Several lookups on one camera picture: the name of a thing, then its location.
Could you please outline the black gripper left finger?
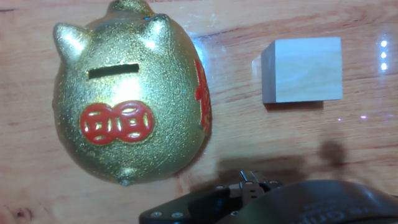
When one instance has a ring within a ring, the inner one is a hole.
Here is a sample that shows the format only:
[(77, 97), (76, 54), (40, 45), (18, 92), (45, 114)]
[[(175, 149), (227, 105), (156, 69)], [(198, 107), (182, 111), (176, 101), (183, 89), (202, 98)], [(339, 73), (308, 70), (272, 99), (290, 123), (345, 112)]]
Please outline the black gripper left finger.
[(139, 224), (212, 224), (241, 207), (239, 184), (211, 185), (141, 213)]

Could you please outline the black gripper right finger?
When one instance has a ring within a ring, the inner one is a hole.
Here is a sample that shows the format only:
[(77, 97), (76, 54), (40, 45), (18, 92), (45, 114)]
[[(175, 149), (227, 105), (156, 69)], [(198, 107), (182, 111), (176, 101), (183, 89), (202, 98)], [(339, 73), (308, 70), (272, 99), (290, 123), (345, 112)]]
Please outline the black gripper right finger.
[(255, 171), (241, 170), (240, 178), (239, 188), (241, 190), (243, 206), (262, 197), (265, 193), (283, 186), (282, 182), (268, 180), (262, 174)]

